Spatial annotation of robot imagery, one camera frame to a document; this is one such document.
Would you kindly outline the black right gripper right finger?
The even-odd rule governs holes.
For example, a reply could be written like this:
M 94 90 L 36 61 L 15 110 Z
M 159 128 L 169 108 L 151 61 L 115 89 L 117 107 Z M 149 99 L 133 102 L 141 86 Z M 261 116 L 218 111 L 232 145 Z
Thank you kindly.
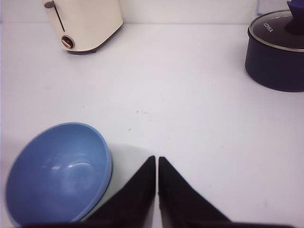
M 158 160 L 158 195 L 164 228 L 189 228 L 195 222 L 231 222 L 196 192 L 165 157 Z

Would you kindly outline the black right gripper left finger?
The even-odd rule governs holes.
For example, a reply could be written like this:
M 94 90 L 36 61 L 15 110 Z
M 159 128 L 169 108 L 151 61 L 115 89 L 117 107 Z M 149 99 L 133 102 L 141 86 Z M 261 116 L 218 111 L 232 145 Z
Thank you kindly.
M 155 198 L 156 162 L 150 156 L 130 180 L 90 215 L 85 228 L 141 228 Z

